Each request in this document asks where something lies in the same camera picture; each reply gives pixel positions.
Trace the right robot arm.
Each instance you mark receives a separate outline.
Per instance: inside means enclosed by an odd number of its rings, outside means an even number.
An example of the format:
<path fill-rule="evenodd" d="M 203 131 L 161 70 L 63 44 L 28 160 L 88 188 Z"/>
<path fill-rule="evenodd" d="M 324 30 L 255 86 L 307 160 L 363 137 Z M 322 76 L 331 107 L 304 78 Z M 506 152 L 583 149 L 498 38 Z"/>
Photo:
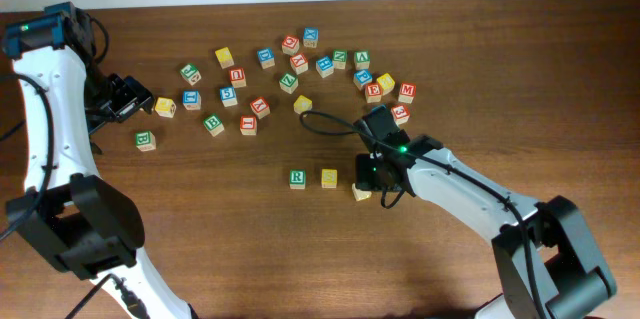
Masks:
<path fill-rule="evenodd" d="M 429 136 L 410 138 L 379 106 L 355 122 L 368 152 L 357 188 L 433 203 L 491 247 L 502 292 L 477 318 L 585 318 L 617 293 L 584 216 L 569 199 L 513 192 L 459 161 Z"/>

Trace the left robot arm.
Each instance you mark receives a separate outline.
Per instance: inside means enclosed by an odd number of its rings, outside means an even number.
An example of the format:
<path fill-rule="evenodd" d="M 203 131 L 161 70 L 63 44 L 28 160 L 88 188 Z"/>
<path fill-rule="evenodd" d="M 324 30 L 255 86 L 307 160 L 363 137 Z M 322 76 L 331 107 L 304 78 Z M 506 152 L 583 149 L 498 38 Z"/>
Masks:
<path fill-rule="evenodd" d="M 152 111 L 152 93 L 131 76 L 104 75 L 100 23 L 70 2 L 9 24 L 2 50 L 21 83 L 28 138 L 23 196 L 6 204 L 18 233 L 55 270 L 89 280 L 132 318 L 193 318 L 144 249 L 134 202 L 106 183 L 90 137 L 107 123 Z"/>

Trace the yellow S block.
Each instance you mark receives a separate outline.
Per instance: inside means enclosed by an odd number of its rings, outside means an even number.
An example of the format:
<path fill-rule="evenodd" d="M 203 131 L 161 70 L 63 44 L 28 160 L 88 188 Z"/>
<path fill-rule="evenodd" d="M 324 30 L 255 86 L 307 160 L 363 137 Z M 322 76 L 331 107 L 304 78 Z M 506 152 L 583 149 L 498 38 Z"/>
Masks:
<path fill-rule="evenodd" d="M 335 189 L 338 183 L 338 171 L 336 169 L 323 168 L 321 170 L 321 187 L 323 189 Z"/>
<path fill-rule="evenodd" d="M 353 192 L 354 199 L 356 201 L 366 200 L 366 199 L 369 199 L 372 196 L 372 192 L 371 191 L 365 191 L 365 190 L 358 189 L 356 187 L 355 183 L 352 184 L 352 192 Z"/>

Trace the green R block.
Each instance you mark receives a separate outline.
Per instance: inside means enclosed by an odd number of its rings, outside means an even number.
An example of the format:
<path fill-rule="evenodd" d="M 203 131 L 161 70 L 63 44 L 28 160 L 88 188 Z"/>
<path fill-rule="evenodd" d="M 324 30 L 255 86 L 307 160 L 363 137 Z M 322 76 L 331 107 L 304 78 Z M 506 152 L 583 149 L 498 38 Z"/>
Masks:
<path fill-rule="evenodd" d="M 306 171 L 291 170 L 289 173 L 289 187 L 294 190 L 304 190 L 306 188 Z"/>

